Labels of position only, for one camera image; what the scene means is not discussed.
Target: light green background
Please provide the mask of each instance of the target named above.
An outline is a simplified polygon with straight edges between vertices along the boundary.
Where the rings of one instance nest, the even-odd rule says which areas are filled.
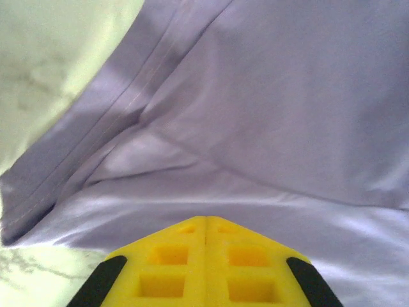
[[[142,3],[0,0],[0,175],[70,107]],[[0,247],[0,306],[65,306],[104,256]]]

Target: black rubber edge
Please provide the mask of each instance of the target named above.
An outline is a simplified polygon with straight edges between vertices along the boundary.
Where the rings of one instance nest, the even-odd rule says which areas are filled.
[[[116,256],[101,262],[67,307],[101,306],[126,262],[125,256]]]
[[[313,265],[295,257],[288,258],[287,264],[311,307],[343,307]]]

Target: garment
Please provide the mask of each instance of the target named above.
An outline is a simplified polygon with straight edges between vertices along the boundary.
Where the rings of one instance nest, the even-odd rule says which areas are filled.
[[[408,306],[408,27],[407,1],[146,1],[3,175],[3,242],[111,251],[216,215],[345,306]]]

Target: black trim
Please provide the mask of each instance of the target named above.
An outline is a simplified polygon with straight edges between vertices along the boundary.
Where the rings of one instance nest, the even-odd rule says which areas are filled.
[[[343,307],[313,265],[295,257],[288,258],[287,264],[311,307]]]
[[[124,256],[116,256],[101,262],[67,307],[101,306],[126,262],[127,258]]]

